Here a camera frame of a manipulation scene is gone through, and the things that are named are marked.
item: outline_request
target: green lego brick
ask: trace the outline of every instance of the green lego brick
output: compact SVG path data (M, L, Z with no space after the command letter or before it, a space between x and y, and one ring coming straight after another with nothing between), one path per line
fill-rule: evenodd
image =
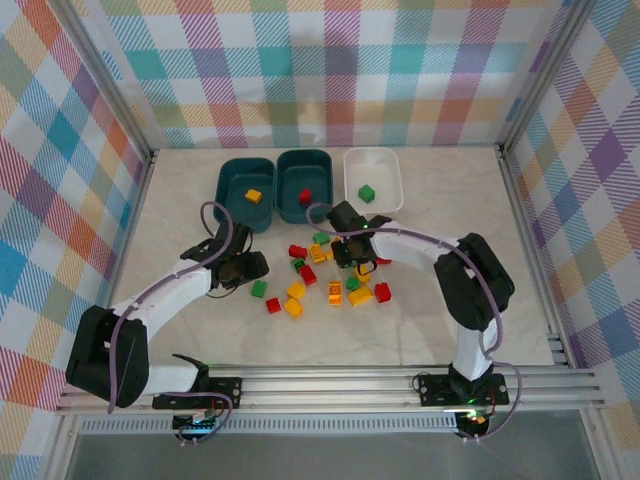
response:
M306 264L304 263L304 260L302 258L294 258L293 260L291 260L291 266L296 271L296 273L298 273L300 269L305 265Z
M313 236L313 242L317 243L318 245L324 245L325 243L329 243L329 240L331 240L329 238L329 235L327 235L324 232L318 232Z
M347 279L347 290L349 290L350 292L353 292L354 290L357 290L360 288L360 280L358 280L356 277L349 277Z
M358 196L363 202L371 203L373 202L373 199L376 198L376 191L369 185L363 185L360 187L360 190L358 190Z
M251 289L251 295L258 298L263 298L264 294L267 291L267 285L267 282L256 280L256 283L253 284L253 288Z

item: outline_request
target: toy block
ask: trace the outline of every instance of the toy block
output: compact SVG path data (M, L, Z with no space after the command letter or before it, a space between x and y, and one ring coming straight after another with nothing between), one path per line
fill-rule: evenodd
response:
M256 280L256 283L253 284L253 288L251 289L251 295L258 298L263 298L265 292L267 291L267 285L267 282Z
M309 265L304 265L300 269L299 273L300 273L300 276L302 277L302 281L307 287L309 285L313 285L318 281L318 279L316 278L316 274L313 273L313 270L311 270L311 267Z
M300 282L293 282L287 290L287 295L296 300L300 300L304 296L306 288Z
M324 232L318 232L313 236L313 241L318 245L329 243L329 235Z
M372 298L373 293L371 292L371 289L366 285L363 285L358 290L349 294L349 302L351 302L351 305L353 305L354 307L357 307L358 305L371 300Z
M366 265L358 265L354 269L354 274L356 278L360 280L360 283L369 283L369 280L371 280L371 273Z
M297 245L291 245L289 247L289 256L295 258L303 258L307 259L307 249L304 247L299 247Z
M354 290L357 290L360 288L360 280L358 280L356 277L349 277L347 279L347 290L349 290L350 292L353 292Z
M360 190L358 190L358 196L364 203L371 203L373 199L376 198L376 191L369 185L363 185L360 187Z
M277 298L271 298L267 300L266 304L267 310L269 310L269 313L271 314L278 313L282 310L282 307L280 306L280 300L278 300Z
M329 282L329 305L342 305L342 283Z
M322 263L327 260L324 250L322 250L322 247L318 244L311 245L309 247L309 253L311 254L311 260L313 260L313 263Z
M302 305L295 298L289 298L284 303L284 309L291 315L293 318L298 318L304 312Z
M298 197L298 201L300 202L300 205L309 205L311 203L311 189L305 188L302 190Z
M378 303L384 303L391 300L391 290L389 289L389 285L387 285L386 282L378 283L373 288L373 291L376 294L376 299L378 300Z
M262 193L251 188L244 194L244 198L249 200L251 203L260 203L260 200L262 200Z
M296 259L291 260L291 266L296 271L296 273L300 273L300 269L302 267L304 267L305 265L306 265L306 263L304 263L304 260L301 259L301 258L296 258Z

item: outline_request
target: teal bin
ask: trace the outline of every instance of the teal bin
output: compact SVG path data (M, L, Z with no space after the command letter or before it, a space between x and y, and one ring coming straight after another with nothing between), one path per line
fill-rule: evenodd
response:
M287 223L306 223L308 207L300 205L298 197L305 188L311 189L311 203L333 204L333 170L331 157L322 150L288 150L276 163L276 209ZM312 220L324 220L327 209L314 210Z
M262 200L253 204L244 196L249 189L262 193ZM275 166L266 158L234 158L220 168L216 202L222 204L234 222L250 227L254 233L264 232L271 225L273 194L275 191ZM224 214L214 209L218 223L225 221Z

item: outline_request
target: yellow lego brick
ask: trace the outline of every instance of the yellow lego brick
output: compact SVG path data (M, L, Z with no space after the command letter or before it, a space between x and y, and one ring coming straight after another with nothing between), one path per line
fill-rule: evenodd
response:
M287 295L291 298L294 298L295 300L300 300L302 297L304 297L305 291L306 288L303 284L301 284L300 282L293 282L287 290Z
M329 305L342 305L342 283L329 282Z
M369 283L369 280L371 280L371 273L369 272L369 269L366 267L366 265L360 265L356 267L354 269L354 273L356 278L360 280L360 283Z
M251 188L244 194L244 198L249 200L251 203L260 203L260 200L262 200L262 193Z
M349 301L351 305L357 307L361 303L371 300L373 298L373 292L369 287L363 285L358 290L355 290L349 294Z
M317 243L309 247L309 253L311 254L311 260L313 260L313 263L322 263L327 259L324 250L322 250L322 247Z
M298 302L295 298L289 298L289 300L284 302L284 309L293 318L298 318L304 312L302 305L300 305L300 302Z

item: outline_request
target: checkered wall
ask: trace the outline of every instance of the checkered wall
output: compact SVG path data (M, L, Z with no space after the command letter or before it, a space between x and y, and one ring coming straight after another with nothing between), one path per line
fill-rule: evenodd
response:
M516 148L571 347L640 472L640 0L600 0Z
M74 0L171 148L493 143L560 3Z
M0 478L34 478L142 160L45 0L0 0Z

